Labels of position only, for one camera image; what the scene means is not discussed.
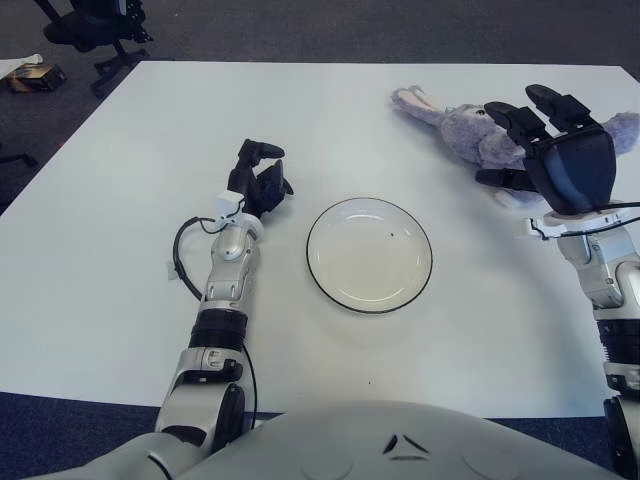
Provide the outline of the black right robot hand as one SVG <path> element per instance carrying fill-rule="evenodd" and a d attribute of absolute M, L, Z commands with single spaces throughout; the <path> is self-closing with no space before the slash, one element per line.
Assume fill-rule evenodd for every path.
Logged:
<path fill-rule="evenodd" d="M 475 175 L 476 181 L 538 193 L 561 215 L 606 207 L 616 178 L 611 135 L 575 97 L 539 84 L 529 85 L 525 91 L 560 135 L 551 136 L 546 124 L 528 107 L 517 108 L 504 102 L 485 104 L 485 112 L 524 149 L 524 168 L 481 169 Z"/>

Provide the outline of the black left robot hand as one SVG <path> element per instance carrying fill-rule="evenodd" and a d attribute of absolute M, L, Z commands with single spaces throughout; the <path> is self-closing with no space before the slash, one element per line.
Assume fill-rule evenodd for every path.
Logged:
<path fill-rule="evenodd" d="M 284 156 L 285 151 L 276 145 L 250 139 L 243 142 L 227 184 L 229 191 L 243 196 L 243 213 L 260 219 L 264 213 L 274 210 L 286 195 L 294 194 L 284 177 Z M 255 174 L 254 168 L 264 159 L 275 159 L 275 163 Z"/>

